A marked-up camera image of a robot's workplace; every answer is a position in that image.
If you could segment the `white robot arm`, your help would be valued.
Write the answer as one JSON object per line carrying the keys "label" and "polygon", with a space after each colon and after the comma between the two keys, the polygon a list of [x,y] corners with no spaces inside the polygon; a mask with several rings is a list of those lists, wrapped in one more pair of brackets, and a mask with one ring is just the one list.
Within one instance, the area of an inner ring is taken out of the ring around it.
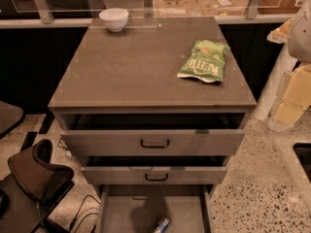
{"label": "white robot arm", "polygon": [[290,129],[311,106],[311,0],[304,0],[288,23],[289,55],[300,64],[285,72],[276,91],[268,127],[275,132]]}

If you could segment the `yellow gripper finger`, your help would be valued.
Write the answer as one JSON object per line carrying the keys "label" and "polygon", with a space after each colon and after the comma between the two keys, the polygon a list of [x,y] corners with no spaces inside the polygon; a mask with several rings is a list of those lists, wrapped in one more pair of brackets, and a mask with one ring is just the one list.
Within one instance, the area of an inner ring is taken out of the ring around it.
{"label": "yellow gripper finger", "polygon": [[281,132],[292,128],[310,106],[311,64],[300,63],[291,73],[285,73],[279,83],[269,129]]}

